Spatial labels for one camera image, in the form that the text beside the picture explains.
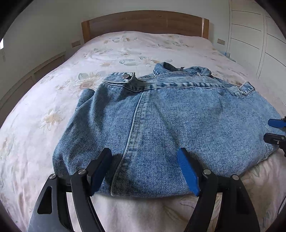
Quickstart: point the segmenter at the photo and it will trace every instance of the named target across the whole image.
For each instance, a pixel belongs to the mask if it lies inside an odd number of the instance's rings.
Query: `mattress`
[[[159,62],[175,67],[202,66],[236,85],[249,81],[281,114],[286,107],[255,75],[218,52],[201,37],[141,32],[109,33],[86,43],[64,64],[48,73],[18,102],[0,129],[0,200],[16,225],[26,231],[38,195],[53,173],[52,155],[83,89],[96,90],[111,72],[143,76]],[[242,181],[251,197],[260,228],[276,218],[286,194],[286,158],[278,150],[248,170]],[[81,231],[67,194],[75,231]],[[106,231],[184,231],[197,198],[121,198],[95,194],[95,210]],[[221,194],[208,231],[214,230]]]

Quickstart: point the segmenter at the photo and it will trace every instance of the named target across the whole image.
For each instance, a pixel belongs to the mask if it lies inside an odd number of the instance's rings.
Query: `wooden headboard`
[[[140,31],[208,39],[209,20],[172,11],[126,11],[82,22],[84,43],[110,32]]]

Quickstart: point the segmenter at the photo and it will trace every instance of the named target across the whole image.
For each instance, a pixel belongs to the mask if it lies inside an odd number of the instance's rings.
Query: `electrical outlet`
[[[222,40],[222,39],[217,39],[217,43],[222,44],[222,45],[225,45],[225,41]]]
[[[80,40],[71,43],[71,47],[76,47],[78,45],[80,45]]]

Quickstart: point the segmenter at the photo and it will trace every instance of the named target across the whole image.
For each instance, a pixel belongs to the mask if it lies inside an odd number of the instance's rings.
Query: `denim jacket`
[[[246,82],[229,84],[202,67],[156,64],[152,74],[111,73],[85,90],[59,141],[58,175],[86,168],[103,148],[113,160],[100,192],[164,197],[189,193],[176,153],[185,147],[216,175],[240,175],[277,146],[263,135],[276,110]]]

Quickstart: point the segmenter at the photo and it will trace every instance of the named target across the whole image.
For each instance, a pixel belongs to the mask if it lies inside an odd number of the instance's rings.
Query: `wooden panel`
[[[38,82],[50,71],[53,71],[54,69],[59,67],[63,62],[64,62],[63,57],[59,57],[53,60],[51,63],[48,63],[46,66],[39,69],[37,72],[34,73],[35,82]]]
[[[233,11],[247,11],[256,14],[269,14],[258,3],[249,0],[232,0]]]
[[[286,67],[265,54],[259,79],[286,104]]]
[[[84,42],[97,36],[118,31],[140,31],[153,34],[204,36],[208,39],[209,21],[172,11],[128,11],[105,15],[82,23]]]
[[[231,39],[229,52],[230,58],[256,75],[261,58],[261,50],[246,43]]]
[[[232,23],[263,31],[263,15],[243,11],[232,12]]]
[[[263,32],[249,27],[233,24],[231,38],[240,40],[259,49],[263,47]]]
[[[34,85],[32,77],[25,80],[17,90],[8,98],[4,105],[0,109],[0,127],[3,125],[6,117],[18,103],[18,101],[28,92],[30,88]]]
[[[276,37],[277,39],[286,43],[286,39],[284,38],[282,32],[280,31],[279,27],[276,25],[273,19],[266,18],[267,21],[267,34]]]
[[[286,44],[279,39],[267,35],[266,53],[286,66]]]

